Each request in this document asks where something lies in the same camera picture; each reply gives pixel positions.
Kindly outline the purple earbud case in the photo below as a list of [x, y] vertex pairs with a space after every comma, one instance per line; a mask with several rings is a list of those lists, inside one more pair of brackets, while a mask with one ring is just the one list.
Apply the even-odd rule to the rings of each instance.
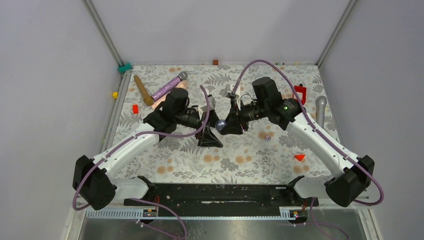
[[225, 126], [227, 125], [227, 122], [224, 119], [219, 119], [216, 123], [215, 123], [215, 129], [218, 132], [221, 132]]

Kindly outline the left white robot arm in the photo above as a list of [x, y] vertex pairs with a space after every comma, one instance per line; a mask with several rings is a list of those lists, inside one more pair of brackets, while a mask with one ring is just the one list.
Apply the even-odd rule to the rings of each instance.
[[165, 100], [150, 112], [138, 127], [123, 140], [92, 158], [82, 155], [75, 162], [72, 187], [75, 194], [72, 208], [81, 211], [87, 207], [101, 210], [112, 201], [137, 199], [148, 206], [155, 200], [155, 192], [140, 177], [117, 178], [117, 173], [136, 156], [164, 138], [195, 136], [201, 146], [207, 139], [222, 146], [211, 133], [217, 120], [216, 101], [202, 86], [205, 104], [189, 107], [189, 93], [184, 88], [174, 88]]

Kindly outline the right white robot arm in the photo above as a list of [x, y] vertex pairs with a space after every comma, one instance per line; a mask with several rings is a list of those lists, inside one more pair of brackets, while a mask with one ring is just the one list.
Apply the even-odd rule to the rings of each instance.
[[256, 96], [243, 104], [240, 88], [228, 84], [224, 96], [230, 99], [230, 110], [225, 125], [218, 127], [221, 135], [242, 135], [249, 122], [267, 118], [290, 136], [300, 140], [330, 171], [328, 176], [299, 176], [288, 186], [287, 201], [301, 205], [308, 198], [330, 199], [341, 207], [348, 207], [371, 184], [374, 160], [351, 152], [332, 138], [322, 127], [304, 113], [293, 98], [283, 98], [275, 81], [262, 77], [252, 83]]

